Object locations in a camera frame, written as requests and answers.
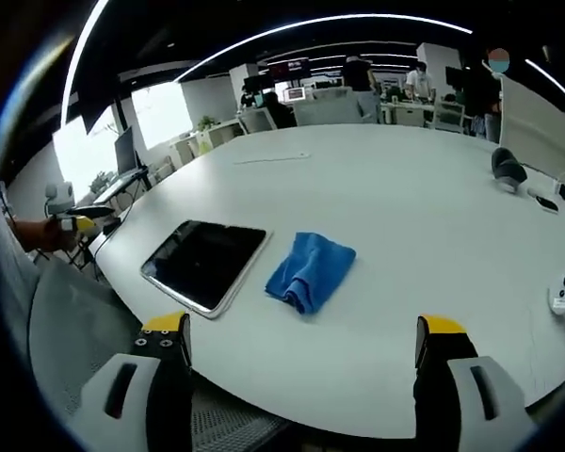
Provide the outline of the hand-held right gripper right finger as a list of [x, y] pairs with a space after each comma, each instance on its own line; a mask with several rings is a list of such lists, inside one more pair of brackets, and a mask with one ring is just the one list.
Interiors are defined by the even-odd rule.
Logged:
[[536, 428], [520, 386], [455, 320], [418, 317], [415, 373], [418, 451], [516, 451]]

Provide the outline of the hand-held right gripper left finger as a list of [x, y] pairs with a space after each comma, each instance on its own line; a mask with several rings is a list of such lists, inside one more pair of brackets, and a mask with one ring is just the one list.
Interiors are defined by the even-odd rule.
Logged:
[[70, 431], [86, 451], [190, 451], [193, 383], [184, 311], [145, 323], [88, 380]]

